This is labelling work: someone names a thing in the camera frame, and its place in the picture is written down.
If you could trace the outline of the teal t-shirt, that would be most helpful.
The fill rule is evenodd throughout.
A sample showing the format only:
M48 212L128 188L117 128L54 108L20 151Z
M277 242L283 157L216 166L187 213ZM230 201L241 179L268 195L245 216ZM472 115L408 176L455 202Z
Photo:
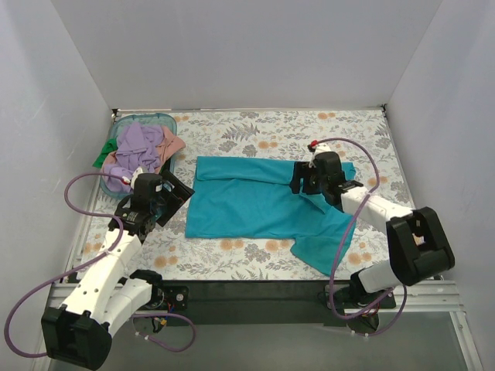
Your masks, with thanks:
M293 194L293 165L266 158L200 156L186 237L293 239L291 252L328 275L350 248L351 216L321 195Z

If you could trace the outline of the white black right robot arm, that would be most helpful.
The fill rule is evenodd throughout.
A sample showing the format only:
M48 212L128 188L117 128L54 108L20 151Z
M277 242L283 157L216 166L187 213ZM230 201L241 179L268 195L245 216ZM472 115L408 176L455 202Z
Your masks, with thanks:
M411 209L371 194L349 180L334 151L315 153L310 162L296 162L289 183L293 193L321 195L333 208L370 224L387 237L388 259L351 275L347 294L359 307L378 293L398 285L413 286L455 266L456 259L436 211Z

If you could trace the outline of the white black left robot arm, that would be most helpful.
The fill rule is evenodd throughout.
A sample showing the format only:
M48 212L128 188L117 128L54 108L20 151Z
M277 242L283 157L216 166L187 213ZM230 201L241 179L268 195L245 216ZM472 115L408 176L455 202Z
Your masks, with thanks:
M194 194L170 171L140 168L122 183L131 193L117 205L97 261L56 308L48 307L41 325L51 359L99 369L116 332L142 308L167 309L162 276L150 270L124 273L156 226L165 226Z

